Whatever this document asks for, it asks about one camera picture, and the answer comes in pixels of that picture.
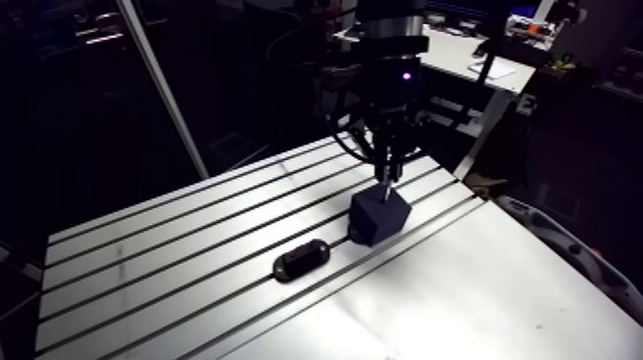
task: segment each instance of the black cable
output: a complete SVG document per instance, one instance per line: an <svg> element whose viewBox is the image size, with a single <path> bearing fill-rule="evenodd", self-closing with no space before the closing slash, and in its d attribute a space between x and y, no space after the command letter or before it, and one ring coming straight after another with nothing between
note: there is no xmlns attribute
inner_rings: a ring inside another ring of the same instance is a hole
<svg viewBox="0 0 643 360"><path fill-rule="evenodd" d="M335 142L344 151L346 151L348 153L348 155L350 155L350 156L354 157L355 159L357 159L357 160L359 160L359 161L361 161L363 163L366 163L366 164L371 164L371 165L375 165L375 166L379 166L379 167L390 167L390 166L394 166L394 165L404 165L404 164L407 164L407 163L409 163L411 161L417 160L417 159L429 154L428 151L420 150L420 151L415 152L412 155L409 155L409 156L404 157L402 159L387 160L385 162L375 162L375 161L373 161L371 159L368 159L368 158L360 155L359 153L355 152L350 147L348 147L346 145L346 143L342 139L340 139L339 136L337 136L336 128L333 128L333 126L330 124L330 120L326 120L324 122L326 123L326 126L328 126L328 130L330 131L330 136L332 136L333 139L335 139Z"/></svg>
<svg viewBox="0 0 643 360"><path fill-rule="evenodd" d="M356 10L357 10L357 7L353 7L353 8L350 8L348 10L335 13L335 14L333 14L331 16L328 16L328 17L321 17L319 19L315 19L313 21L307 22L307 23L305 23L305 24L303 24L303 25L301 25L301 26L299 26L299 27L297 27L297 28L295 28L295 29L293 29L293 30L291 30L289 32L286 32L286 33L280 35L278 38L273 40L273 42L271 42L270 45L268 45L268 48L266 48L266 58L268 59L268 62L273 63L273 59L272 59L273 48L281 40L283 40L284 38L286 38L288 36L291 36L293 34L299 33L300 31L302 31L304 29L307 29L307 28L310 28L313 25L317 25L317 24L320 24L320 23L325 22L325 21L334 20L334 19L337 19L339 17L344 17L344 16L346 16L346 15L352 13L352 12L355 12ZM317 62L315 62L315 61L308 61L308 62L302 62L302 63L298 63L298 64L286 64L286 65L278 64L278 66L279 67L286 67L286 68L299 68L299 67L316 65L316 64L317 64Z"/></svg>

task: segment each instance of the metal frame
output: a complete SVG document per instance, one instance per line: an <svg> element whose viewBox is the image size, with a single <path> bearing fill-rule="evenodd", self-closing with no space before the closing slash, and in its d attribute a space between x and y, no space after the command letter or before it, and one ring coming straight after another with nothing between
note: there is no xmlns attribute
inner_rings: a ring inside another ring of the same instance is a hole
<svg viewBox="0 0 643 360"><path fill-rule="evenodd" d="M116 2L119 5L119 9L121 10L122 18L125 20L125 24L127 25L127 29L132 34L132 38L134 39L136 46L139 48L139 52L143 57L145 66L147 66L147 71L154 80L154 84L163 99L163 103L166 105L167 112L174 122L176 130L179 132L179 136L181 136L183 145L186 147L196 171L199 173L202 180L209 178L210 175L208 174L208 169L206 169L206 166L201 159L199 150L196 148L196 145L192 140L192 136L190 135L188 126L179 110L179 106L172 95L172 91L169 89L169 85L167 85L166 77L164 76L163 71L159 66L159 62L149 45L143 26L141 25L141 20L136 14L136 8L132 4L131 0L117 0Z"/></svg>
<svg viewBox="0 0 643 360"><path fill-rule="evenodd" d="M476 142L469 150L469 153L467 153L467 156L462 159L460 164L455 169L454 176L456 178L462 180L465 176L467 176L467 173L474 165L477 154L480 152L480 149L487 141L487 137L489 137L491 131L494 129L494 127L496 127L496 124L500 121L500 119L502 119L502 115L504 115L504 112L507 109L507 106L509 106L509 103L512 99L514 99L514 95L507 91L496 90L494 92L494 95L489 100L489 103L487 103L487 106L484 109L482 116L480 117L480 122L482 123L482 131L480 131L480 134L477 136Z"/></svg>

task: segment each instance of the desk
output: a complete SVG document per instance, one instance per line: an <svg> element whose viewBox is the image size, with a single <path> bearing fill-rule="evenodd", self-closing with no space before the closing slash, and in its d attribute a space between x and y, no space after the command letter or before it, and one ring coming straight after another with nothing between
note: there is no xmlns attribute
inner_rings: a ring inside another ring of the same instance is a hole
<svg viewBox="0 0 643 360"><path fill-rule="evenodd" d="M423 34L429 37L429 50L420 55L422 65L458 78L470 81L477 80L478 73L469 70L469 65L480 61L472 54L477 46L484 41L483 39L446 34L433 30L426 24L423 27ZM349 42L359 41L355 37L345 36L345 31L339 32L335 36ZM485 84L493 88L495 92L480 117L482 129L476 142L454 172L458 179L463 179L466 176L489 133L502 118L511 100L522 92L536 72L532 66L503 57L496 57L494 62L496 61L514 68L516 71L506 77L485 81Z"/></svg>
<svg viewBox="0 0 643 360"><path fill-rule="evenodd" d="M50 238L37 359L641 359L643 329L431 158L405 167L402 232L345 238L373 184L331 140ZM273 261L321 238L288 284Z"/></svg>

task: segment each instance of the robot end effector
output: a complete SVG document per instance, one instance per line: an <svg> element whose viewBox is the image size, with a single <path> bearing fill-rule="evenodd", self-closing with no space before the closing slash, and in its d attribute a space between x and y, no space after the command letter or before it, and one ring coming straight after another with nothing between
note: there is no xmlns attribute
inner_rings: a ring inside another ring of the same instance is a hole
<svg viewBox="0 0 643 360"><path fill-rule="evenodd" d="M419 54L427 52L422 35L424 6L417 0L361 0L357 16L365 36L354 51L362 63L360 109L362 124L372 134L348 129L362 148L363 160L375 167L380 184L355 193L349 210L349 235L374 245L404 226L410 205L391 187L402 167L426 153L420 148L422 124L415 120L420 90Z"/></svg>

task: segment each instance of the dark blue cube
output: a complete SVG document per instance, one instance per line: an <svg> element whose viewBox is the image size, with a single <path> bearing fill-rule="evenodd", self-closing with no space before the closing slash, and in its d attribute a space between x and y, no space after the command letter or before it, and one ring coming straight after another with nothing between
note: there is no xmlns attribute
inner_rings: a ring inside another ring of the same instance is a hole
<svg viewBox="0 0 643 360"><path fill-rule="evenodd" d="M395 189L382 202L385 191L386 187L378 184L353 195L348 211L348 235L353 241L373 246L404 227L410 205Z"/></svg>

